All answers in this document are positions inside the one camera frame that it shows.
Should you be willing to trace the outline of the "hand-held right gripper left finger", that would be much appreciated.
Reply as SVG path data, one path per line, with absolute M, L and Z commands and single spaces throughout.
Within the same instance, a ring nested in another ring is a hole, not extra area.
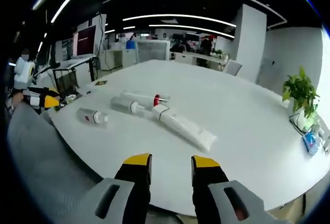
M 74 213 L 75 223 L 145 223 L 151 199 L 152 155 L 126 159 L 114 178 L 89 190 Z

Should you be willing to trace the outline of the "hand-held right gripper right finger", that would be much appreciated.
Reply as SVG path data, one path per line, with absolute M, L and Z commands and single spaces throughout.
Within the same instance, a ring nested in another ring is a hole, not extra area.
M 230 181 L 211 158 L 191 157 L 193 205 L 198 223 L 280 223 L 265 211 L 261 198 Z

